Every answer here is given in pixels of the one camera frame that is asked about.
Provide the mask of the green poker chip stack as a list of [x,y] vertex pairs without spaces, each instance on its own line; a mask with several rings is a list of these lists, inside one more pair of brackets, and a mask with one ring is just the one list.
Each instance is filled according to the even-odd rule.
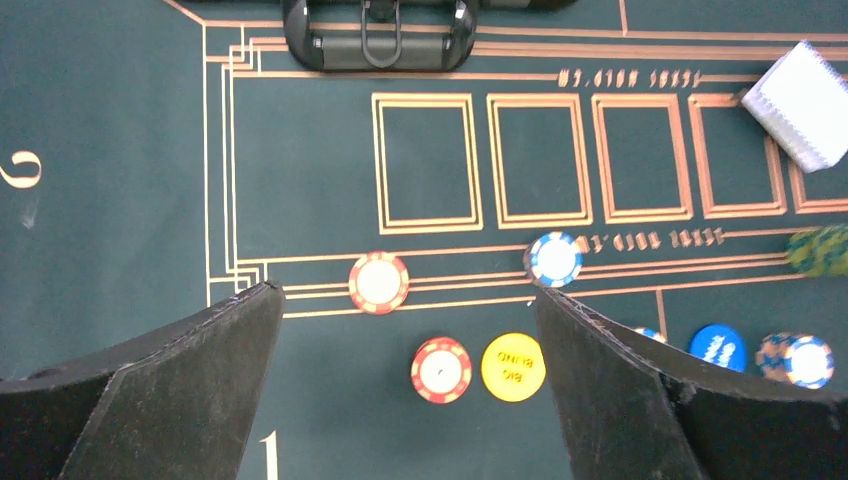
[[794,271],[807,277],[846,276],[847,225],[828,225],[792,235],[786,257]]

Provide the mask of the blue playing card deck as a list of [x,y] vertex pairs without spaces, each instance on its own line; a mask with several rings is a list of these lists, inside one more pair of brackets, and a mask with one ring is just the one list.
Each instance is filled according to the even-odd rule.
[[847,82],[806,40],[780,57],[741,97],[804,173],[847,154]]

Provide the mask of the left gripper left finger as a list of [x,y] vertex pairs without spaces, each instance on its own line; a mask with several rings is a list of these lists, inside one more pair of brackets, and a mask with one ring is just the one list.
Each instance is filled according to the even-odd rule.
[[262,282],[110,348],[1,384],[5,479],[234,479],[284,292]]

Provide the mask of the orange poker chip stack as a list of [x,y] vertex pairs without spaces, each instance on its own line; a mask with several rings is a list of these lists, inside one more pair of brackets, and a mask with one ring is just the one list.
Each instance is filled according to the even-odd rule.
[[362,255],[351,267],[348,290],[354,305],[372,315],[391,313],[404,303],[410,287],[402,259],[386,251]]

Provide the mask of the blue small blind button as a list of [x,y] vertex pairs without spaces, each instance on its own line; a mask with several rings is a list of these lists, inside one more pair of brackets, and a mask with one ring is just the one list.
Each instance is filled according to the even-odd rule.
[[736,372],[747,366],[747,348],[742,336],[725,324],[708,324],[700,328],[688,345],[688,353],[705,362]]

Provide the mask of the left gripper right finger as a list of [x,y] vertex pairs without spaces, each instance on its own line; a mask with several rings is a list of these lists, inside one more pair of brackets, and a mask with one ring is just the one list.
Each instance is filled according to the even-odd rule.
[[847,398],[700,360],[565,293],[536,319],[577,479],[843,479]]

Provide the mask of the yellow big blind button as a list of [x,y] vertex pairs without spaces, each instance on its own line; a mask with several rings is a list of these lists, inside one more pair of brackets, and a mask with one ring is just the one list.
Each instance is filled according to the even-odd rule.
[[546,365],[536,339],[509,332],[492,340],[483,352],[480,373],[484,385],[497,399],[522,402],[541,388]]

